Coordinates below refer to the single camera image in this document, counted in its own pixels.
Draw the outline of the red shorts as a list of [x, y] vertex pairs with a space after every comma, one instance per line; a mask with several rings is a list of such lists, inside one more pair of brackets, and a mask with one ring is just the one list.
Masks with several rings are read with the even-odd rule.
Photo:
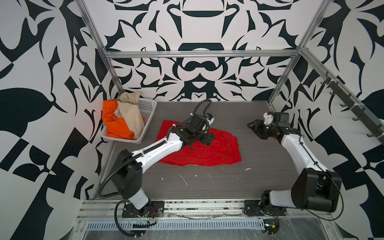
[[236, 137], [217, 129], [210, 129], [209, 133], [215, 134], [215, 139], [210, 146], [196, 142], [191, 148], [183, 148], [166, 156], [160, 162], [179, 167], [187, 165], [213, 167], [232, 165], [242, 161]]

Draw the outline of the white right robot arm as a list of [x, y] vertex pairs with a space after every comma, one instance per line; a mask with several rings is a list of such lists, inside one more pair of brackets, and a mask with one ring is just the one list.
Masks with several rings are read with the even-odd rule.
[[333, 213], [341, 196], [342, 178], [327, 169], [309, 150], [303, 135], [292, 128], [289, 114], [267, 112], [262, 120], [249, 123], [248, 128], [260, 139], [276, 139], [293, 160], [298, 178], [292, 188], [284, 191], [265, 191], [259, 202], [262, 211], [293, 208]]

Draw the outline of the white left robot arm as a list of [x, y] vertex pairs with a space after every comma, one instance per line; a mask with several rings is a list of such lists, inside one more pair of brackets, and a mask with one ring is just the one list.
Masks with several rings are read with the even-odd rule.
[[196, 142], [210, 146], [215, 138], [215, 134], [209, 133], [213, 122], [209, 113], [194, 114], [184, 124], [173, 124], [166, 136], [154, 144], [132, 153], [122, 151], [116, 160], [119, 170], [111, 177], [118, 195], [143, 212], [150, 205], [142, 188], [143, 174], [155, 163]]

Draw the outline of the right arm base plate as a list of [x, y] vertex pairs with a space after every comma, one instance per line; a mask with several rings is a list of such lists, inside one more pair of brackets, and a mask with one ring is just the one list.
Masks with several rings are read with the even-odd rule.
[[285, 216], [287, 212], [286, 208], [266, 205], [262, 200], [245, 200], [244, 204], [243, 212], [248, 217], [280, 217]]

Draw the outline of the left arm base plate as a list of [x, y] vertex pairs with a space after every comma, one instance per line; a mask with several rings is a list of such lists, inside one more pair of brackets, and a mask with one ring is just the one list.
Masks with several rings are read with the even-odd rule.
[[147, 217], [155, 218], [164, 213], [164, 201], [149, 201], [142, 209], [138, 210], [133, 204], [125, 203], [123, 207], [123, 218]]

